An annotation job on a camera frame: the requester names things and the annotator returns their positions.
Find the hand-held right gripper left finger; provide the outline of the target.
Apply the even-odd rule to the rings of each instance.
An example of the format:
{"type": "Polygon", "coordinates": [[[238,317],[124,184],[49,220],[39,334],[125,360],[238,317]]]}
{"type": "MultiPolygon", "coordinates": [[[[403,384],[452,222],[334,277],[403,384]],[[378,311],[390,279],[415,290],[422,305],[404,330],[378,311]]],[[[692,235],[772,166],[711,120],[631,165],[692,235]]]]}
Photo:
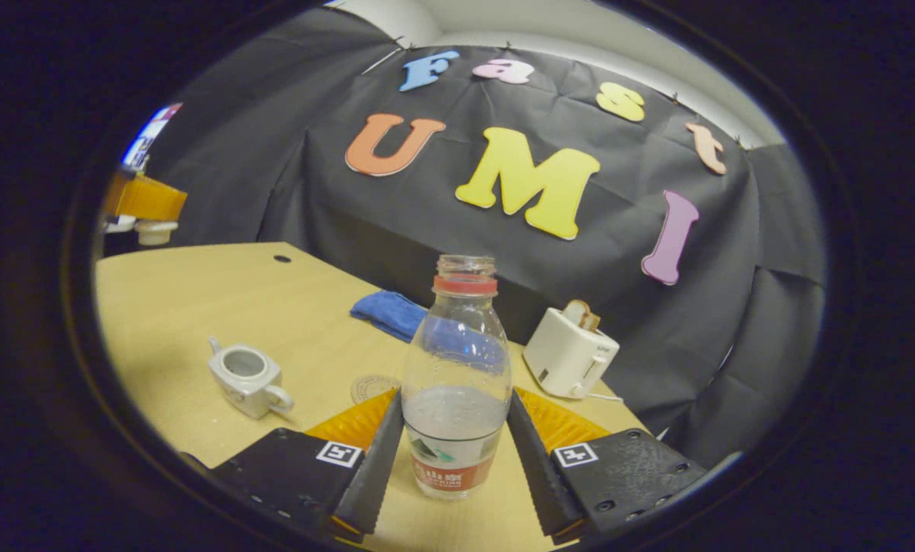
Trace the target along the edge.
{"type": "Polygon", "coordinates": [[[391,389],[313,429],[269,431],[210,475],[293,531],[366,537],[375,531],[403,428],[391,389]]]}

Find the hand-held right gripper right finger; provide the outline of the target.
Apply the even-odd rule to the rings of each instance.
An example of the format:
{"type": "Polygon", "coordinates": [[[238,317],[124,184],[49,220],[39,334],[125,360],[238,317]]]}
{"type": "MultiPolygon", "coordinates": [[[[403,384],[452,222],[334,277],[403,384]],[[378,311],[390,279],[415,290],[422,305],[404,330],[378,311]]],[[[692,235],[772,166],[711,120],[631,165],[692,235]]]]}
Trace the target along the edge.
{"type": "Polygon", "coordinates": [[[546,537],[607,537],[676,502],[707,470],[638,427],[608,431],[521,387],[507,416],[546,537]]]}

